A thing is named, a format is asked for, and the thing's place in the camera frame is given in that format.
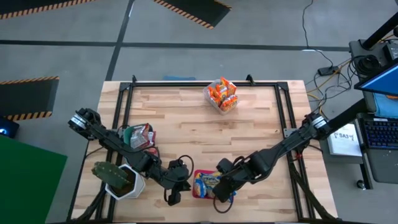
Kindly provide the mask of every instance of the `concrete floor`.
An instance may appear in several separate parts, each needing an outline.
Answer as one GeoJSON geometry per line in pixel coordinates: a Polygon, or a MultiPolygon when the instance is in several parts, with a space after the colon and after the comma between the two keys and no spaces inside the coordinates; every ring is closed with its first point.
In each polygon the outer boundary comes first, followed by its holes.
{"type": "MultiPolygon", "coordinates": [[[[223,2],[233,10],[214,30],[207,30],[149,0],[136,0],[124,41],[305,45],[301,15],[310,0],[223,2]]],[[[127,4],[128,0],[97,0],[3,20],[0,40],[115,42],[127,4]]],[[[310,45],[347,47],[350,40],[367,38],[397,9],[394,0],[315,1],[306,13],[308,40],[310,45]]],[[[78,108],[97,107],[113,50],[113,47],[0,45],[0,81],[60,76],[53,116],[19,122],[20,141],[68,156],[47,223],[66,219],[87,144],[69,130],[67,121],[78,108]]],[[[348,52],[325,52],[325,55],[335,64],[349,58],[348,52]]],[[[164,75],[199,80],[212,80],[220,75],[243,79],[250,73],[261,80],[310,81],[317,68],[328,65],[316,52],[297,50],[122,48],[113,80],[130,80],[133,74],[139,80],[161,80],[164,75]]],[[[333,118],[361,97],[360,91],[351,90],[328,100],[323,110],[333,118]]],[[[354,186],[361,178],[358,165],[326,163],[326,169],[340,218],[396,223],[398,185],[374,183],[374,190],[362,191],[354,186]]]]}

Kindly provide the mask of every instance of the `white pot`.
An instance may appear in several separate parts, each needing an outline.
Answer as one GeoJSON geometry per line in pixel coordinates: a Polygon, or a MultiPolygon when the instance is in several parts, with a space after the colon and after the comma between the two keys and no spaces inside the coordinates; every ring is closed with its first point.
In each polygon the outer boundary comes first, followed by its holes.
{"type": "Polygon", "coordinates": [[[105,190],[107,191],[108,194],[112,195],[112,197],[114,197],[116,200],[121,200],[123,198],[138,198],[138,196],[141,194],[141,192],[145,188],[144,178],[139,173],[134,171],[129,165],[123,164],[123,165],[119,166],[119,168],[122,168],[122,167],[127,167],[128,169],[133,171],[133,173],[136,174],[134,189],[132,191],[130,191],[129,193],[123,195],[122,197],[118,197],[117,195],[115,195],[112,188],[108,184],[106,184],[105,190]]]}

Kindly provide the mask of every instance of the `white paper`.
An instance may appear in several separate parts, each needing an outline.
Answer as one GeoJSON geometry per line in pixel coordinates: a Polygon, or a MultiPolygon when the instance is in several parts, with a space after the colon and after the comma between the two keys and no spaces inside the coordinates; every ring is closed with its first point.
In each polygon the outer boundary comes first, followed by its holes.
{"type": "Polygon", "coordinates": [[[355,125],[346,124],[328,137],[330,154],[341,156],[362,156],[355,125]]]}

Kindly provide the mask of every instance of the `cactus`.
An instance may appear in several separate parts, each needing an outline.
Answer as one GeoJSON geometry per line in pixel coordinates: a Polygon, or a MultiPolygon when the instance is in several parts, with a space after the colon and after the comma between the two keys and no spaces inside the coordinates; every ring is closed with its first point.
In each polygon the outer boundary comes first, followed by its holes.
{"type": "Polygon", "coordinates": [[[110,162],[95,162],[91,171],[103,182],[117,189],[131,183],[127,180],[127,173],[110,162]]]}

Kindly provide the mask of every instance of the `wooden table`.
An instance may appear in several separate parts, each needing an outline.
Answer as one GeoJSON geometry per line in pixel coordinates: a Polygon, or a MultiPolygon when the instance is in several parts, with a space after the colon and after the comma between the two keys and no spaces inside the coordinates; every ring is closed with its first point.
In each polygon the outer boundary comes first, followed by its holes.
{"type": "MultiPolygon", "coordinates": [[[[303,81],[288,81],[294,115],[298,125],[310,112],[303,81]]],[[[120,82],[105,82],[98,112],[102,123],[110,128],[120,82]]],[[[270,148],[282,140],[275,91],[270,87],[239,87],[240,102],[229,114],[222,116],[203,98],[200,87],[136,87],[132,97],[129,125],[150,123],[164,166],[172,159],[188,154],[195,161],[195,170],[215,170],[222,158],[234,160],[255,150],[270,148]]],[[[122,123],[124,105],[119,124],[122,123]]],[[[99,148],[91,142],[88,153],[99,148]]],[[[101,181],[91,174],[94,162],[104,161],[106,150],[88,157],[81,175],[72,218],[81,215],[98,193],[101,181]]],[[[304,152],[310,187],[321,204],[336,216],[321,152],[308,148],[304,152]]],[[[301,192],[304,214],[307,214],[301,192]]],[[[228,203],[219,204],[224,210],[228,203]]],[[[182,192],[179,204],[170,207],[163,201],[163,188],[146,180],[146,188],[137,199],[116,203],[115,222],[275,222],[297,221],[286,158],[278,160],[268,179],[238,191],[232,209],[219,214],[213,201],[192,197],[182,192]]]]}

